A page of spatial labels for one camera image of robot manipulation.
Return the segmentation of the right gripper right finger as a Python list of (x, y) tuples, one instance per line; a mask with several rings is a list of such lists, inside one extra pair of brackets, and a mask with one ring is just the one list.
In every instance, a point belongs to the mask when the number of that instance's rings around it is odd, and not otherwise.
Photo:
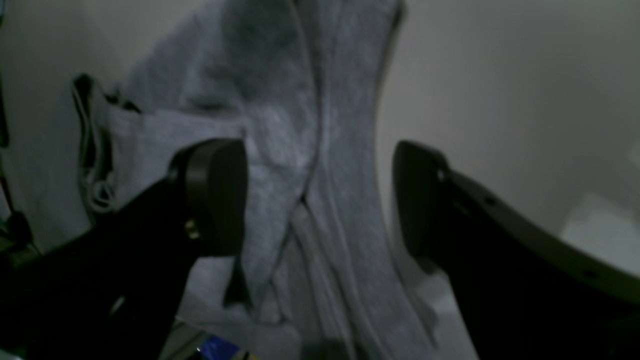
[(402, 140), (393, 187), (404, 246), (447, 276), (481, 360), (637, 360), (638, 276), (528, 221), (439, 150)]

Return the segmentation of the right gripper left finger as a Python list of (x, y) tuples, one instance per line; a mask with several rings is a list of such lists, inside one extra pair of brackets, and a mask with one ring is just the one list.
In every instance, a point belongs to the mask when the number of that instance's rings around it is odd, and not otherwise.
[(19, 267), (2, 256), (2, 352), (157, 360), (196, 261), (242, 251), (248, 182), (242, 140), (204, 141), (70, 243)]

